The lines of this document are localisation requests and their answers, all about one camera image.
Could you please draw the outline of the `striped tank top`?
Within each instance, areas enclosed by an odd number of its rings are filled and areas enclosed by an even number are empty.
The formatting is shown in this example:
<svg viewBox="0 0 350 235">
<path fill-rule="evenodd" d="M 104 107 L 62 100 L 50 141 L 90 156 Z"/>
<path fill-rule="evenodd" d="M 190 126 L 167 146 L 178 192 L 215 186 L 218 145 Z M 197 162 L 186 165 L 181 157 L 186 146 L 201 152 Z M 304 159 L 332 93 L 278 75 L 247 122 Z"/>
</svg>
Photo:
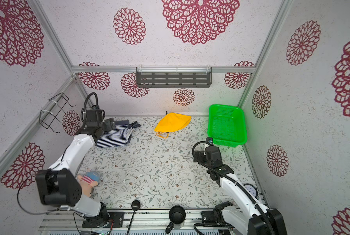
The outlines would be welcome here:
<svg viewBox="0 0 350 235">
<path fill-rule="evenodd" d="M 97 141 L 97 148 L 119 147 L 130 143 L 133 128 L 128 129 L 128 125 L 117 125 L 115 130 L 106 131 Z"/>
</svg>

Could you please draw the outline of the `grey blue tank top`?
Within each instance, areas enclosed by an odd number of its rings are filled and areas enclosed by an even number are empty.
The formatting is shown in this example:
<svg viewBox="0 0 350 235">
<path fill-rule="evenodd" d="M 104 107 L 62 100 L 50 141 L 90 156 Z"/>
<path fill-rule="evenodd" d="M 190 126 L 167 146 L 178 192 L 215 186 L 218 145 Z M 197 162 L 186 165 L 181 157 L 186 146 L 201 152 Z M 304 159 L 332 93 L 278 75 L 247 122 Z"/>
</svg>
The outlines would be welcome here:
<svg viewBox="0 0 350 235">
<path fill-rule="evenodd" d="M 131 129 L 131 128 L 140 128 L 141 125 L 135 121 L 135 122 L 129 122 L 129 120 L 119 120 L 119 121 L 115 121 L 115 126 L 116 128 L 122 128 L 122 127 L 126 127 L 127 129 Z"/>
</svg>

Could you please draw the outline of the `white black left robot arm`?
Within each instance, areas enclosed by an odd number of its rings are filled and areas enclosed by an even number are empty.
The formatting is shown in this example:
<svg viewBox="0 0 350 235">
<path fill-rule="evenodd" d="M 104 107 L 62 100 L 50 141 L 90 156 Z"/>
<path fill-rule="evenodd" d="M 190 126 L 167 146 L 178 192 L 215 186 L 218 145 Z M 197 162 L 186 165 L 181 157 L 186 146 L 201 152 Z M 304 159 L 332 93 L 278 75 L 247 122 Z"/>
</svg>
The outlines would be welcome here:
<svg viewBox="0 0 350 235">
<path fill-rule="evenodd" d="M 108 220 L 105 204 L 82 193 L 78 170 L 86 153 L 103 134 L 103 118 L 86 120 L 59 159 L 36 176 L 39 198 L 43 205 L 73 210 L 88 218 Z"/>
</svg>

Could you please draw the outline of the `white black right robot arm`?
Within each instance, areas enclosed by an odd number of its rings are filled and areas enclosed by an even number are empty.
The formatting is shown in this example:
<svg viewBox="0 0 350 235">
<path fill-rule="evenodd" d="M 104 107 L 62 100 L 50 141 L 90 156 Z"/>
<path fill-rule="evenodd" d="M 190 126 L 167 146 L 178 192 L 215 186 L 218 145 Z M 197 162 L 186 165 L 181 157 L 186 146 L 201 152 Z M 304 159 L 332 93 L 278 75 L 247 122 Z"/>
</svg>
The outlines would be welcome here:
<svg viewBox="0 0 350 235">
<path fill-rule="evenodd" d="M 195 163 L 207 168 L 215 181 L 233 202 L 214 207 L 215 222 L 204 226 L 220 226 L 236 229 L 242 235 L 286 235 L 287 229 L 282 214 L 270 209 L 253 196 L 240 182 L 231 167 L 222 162 L 218 147 L 209 146 L 204 151 L 192 151 Z"/>
</svg>

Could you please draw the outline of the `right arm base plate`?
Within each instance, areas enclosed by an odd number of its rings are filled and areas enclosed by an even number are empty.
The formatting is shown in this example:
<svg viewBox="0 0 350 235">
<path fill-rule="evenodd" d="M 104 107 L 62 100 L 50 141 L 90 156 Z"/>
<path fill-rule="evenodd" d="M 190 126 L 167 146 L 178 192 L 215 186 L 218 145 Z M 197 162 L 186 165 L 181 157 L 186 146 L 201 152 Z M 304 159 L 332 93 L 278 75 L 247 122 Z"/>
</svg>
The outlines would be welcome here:
<svg viewBox="0 0 350 235">
<path fill-rule="evenodd" d="M 201 212 L 202 224 L 221 225 L 221 215 L 216 210 Z"/>
</svg>

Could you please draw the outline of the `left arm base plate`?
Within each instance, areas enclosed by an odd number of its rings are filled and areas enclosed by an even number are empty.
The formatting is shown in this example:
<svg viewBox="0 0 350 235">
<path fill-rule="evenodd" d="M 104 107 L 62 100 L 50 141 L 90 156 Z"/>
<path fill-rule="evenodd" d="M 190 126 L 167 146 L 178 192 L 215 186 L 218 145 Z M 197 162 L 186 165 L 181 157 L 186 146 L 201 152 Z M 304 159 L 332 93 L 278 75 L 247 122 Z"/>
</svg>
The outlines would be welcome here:
<svg viewBox="0 0 350 235">
<path fill-rule="evenodd" d="M 106 218 L 101 216 L 86 217 L 82 223 L 82 228 L 121 228 L 124 221 L 124 212 L 108 212 Z"/>
</svg>

